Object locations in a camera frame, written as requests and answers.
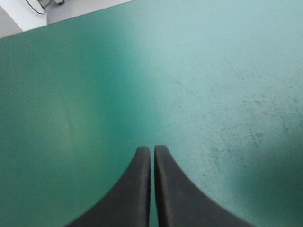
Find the black object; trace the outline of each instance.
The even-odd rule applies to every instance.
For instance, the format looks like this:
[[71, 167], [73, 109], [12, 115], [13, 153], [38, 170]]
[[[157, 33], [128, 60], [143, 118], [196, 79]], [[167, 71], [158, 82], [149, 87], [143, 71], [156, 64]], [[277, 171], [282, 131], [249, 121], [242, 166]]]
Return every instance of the black object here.
[[151, 202], [151, 155], [139, 147], [116, 185], [67, 227], [148, 227]]
[[252, 227], [202, 193], [166, 146], [155, 147], [154, 165], [160, 227]]

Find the green surface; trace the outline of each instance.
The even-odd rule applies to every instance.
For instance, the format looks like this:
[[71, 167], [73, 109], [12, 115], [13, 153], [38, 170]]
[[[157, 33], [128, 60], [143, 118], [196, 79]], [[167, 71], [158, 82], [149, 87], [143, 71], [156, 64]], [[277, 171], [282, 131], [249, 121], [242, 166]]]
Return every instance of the green surface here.
[[1, 227], [69, 223], [156, 144], [250, 223], [303, 226], [303, 1], [137, 0], [0, 53]]

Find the black rubber tip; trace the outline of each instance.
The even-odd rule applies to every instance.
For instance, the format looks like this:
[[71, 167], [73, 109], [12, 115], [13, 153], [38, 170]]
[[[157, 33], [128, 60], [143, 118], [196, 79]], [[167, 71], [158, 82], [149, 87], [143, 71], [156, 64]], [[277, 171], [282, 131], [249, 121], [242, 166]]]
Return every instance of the black rubber tip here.
[[252, 227], [202, 193], [166, 146], [155, 147], [154, 171], [160, 227]]
[[148, 227], [151, 201], [151, 155], [139, 147], [115, 186], [67, 227]]

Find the white floor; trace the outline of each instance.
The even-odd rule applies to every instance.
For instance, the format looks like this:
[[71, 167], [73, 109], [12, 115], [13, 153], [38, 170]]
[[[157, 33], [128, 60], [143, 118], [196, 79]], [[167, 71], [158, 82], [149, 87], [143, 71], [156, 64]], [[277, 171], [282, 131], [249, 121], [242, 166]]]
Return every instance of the white floor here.
[[22, 32], [21, 28], [0, 7], [0, 38]]
[[65, 0], [63, 5], [53, 3], [46, 8], [48, 24], [119, 5], [132, 0]]
[[[45, 5], [49, 0], [41, 0]], [[65, 0], [63, 5], [53, 2], [46, 8], [48, 24], [67, 20], [90, 12], [132, 0]], [[0, 7], [0, 38], [22, 32], [21, 28]]]

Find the black cable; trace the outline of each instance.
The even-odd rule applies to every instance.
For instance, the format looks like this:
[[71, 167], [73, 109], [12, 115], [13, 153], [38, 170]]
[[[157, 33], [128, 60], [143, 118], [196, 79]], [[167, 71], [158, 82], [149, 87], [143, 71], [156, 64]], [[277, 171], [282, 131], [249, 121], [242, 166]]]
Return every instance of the black cable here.
[[33, 9], [33, 11], [35, 11], [37, 14], [43, 15], [43, 14], [45, 14], [45, 8], [48, 7], [48, 6], [52, 3], [53, 0], [49, 0], [49, 2], [48, 2], [45, 6], [43, 6], [43, 5], [38, 1], [38, 3], [40, 4], [40, 6], [43, 8], [43, 13], [37, 11], [37, 10], [28, 2], [28, 0], [25, 0], [25, 1], [26, 1], [26, 2], [28, 3], [28, 5]]

